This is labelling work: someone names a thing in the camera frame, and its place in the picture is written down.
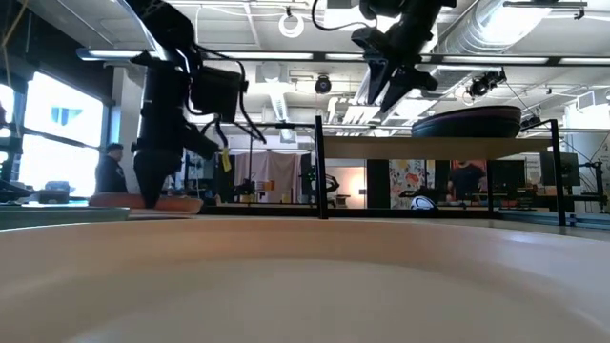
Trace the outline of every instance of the metal pole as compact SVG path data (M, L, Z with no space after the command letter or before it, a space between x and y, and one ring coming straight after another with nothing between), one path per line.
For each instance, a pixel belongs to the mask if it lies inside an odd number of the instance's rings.
M494 213L494 173L491 161L487 161L487 211Z
M251 187L252 185L252 147L254 144L254 137L252 135L250 135L250 149L248 150L248 188ZM248 201L248 207L250 207L250 203L252 203L252 197L250 199L250 201ZM254 188L254 202L256 200L256 190Z
M322 117L315 117L315 187L317 188L317 208L320 219L328 219L328 200L326 198L326 163L324 155L324 131Z
M559 234L566 235L565 231L565 200L563 198L563 177L561 175L561 151L559 150L559 125L557 119L550 120L551 143L553 145L553 166L555 167L555 187L557 188L557 216Z

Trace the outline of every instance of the security camera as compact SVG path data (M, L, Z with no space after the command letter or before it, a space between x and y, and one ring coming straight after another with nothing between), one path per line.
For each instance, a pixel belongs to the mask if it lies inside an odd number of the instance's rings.
M333 84L328 78L328 75L319 75L315 81L315 92L318 94L326 94L331 91Z

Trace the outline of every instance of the window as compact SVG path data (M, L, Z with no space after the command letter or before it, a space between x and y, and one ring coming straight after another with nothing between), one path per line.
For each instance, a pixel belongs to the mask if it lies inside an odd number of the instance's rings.
M50 181L68 181L71 196L91 196L99 152L39 136L24 135L19 181L44 190Z
M24 125L97 147L103 112L101 101L37 72L29 82Z
M0 85L0 103L2 103L2 107L7 111L7 122L12 122L15 107L15 92L11 87ZM9 136L10 130L8 128L0 129L0 138L7 138Z

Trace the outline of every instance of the robotic arm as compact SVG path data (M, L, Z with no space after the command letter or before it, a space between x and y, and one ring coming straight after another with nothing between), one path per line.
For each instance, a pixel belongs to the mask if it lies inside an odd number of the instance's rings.
M376 28L355 30L352 41L364 49L369 65L369 104L373 104L390 83L381 111L389 110L400 98L413 89L433 91L438 82L430 73L416 70L419 55L426 42L432 39L430 30L437 21L440 8L457 5L457 0L360 0L360 12L369 20L378 15L396 18L382 33Z
M215 113L219 129L220 121L233 123L237 103L244 111L242 93L248 83L243 66L238 73L203 65L206 50L194 41L193 24L171 5L162 0L117 1L141 25L158 56L144 51L132 60L147 68L133 168L146 207L153 208L166 177L180 169L183 149L206 159L219 151L186 120L184 109L196 115ZM257 138L264 140L262 134Z
M412 89L437 87L437 81L429 73L416 70L415 65L421 62L422 47L432 38L430 29L440 8L455 7L456 1L360 0L360 11L367 19L400 15L399 22L387 33L363 28L352 34L352 41L364 49L371 70L369 103L375 102L388 83L382 111ZM132 60L147 67L142 120L132 150L140 191L147 208L153 208L166 177L180 168L183 149L204 158L211 158L218 151L213 141L187 122L184 108L194 114L216 113L218 128L219 121L232 123L236 104L244 111L242 94L248 83L243 66L240 74L203 65L202 55L217 53L197 46L193 24L171 5L162 0L117 2L141 25L159 57L153 59L143 52ZM198 112L189 108L189 100ZM264 141L254 124L249 123L257 138Z

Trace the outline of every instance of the poster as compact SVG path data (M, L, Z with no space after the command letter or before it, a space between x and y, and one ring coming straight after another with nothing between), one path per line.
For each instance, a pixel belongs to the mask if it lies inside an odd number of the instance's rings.
M424 160L390 160L390 206L395 210L411 208L410 197L400 197L405 191L416 191L425 184Z

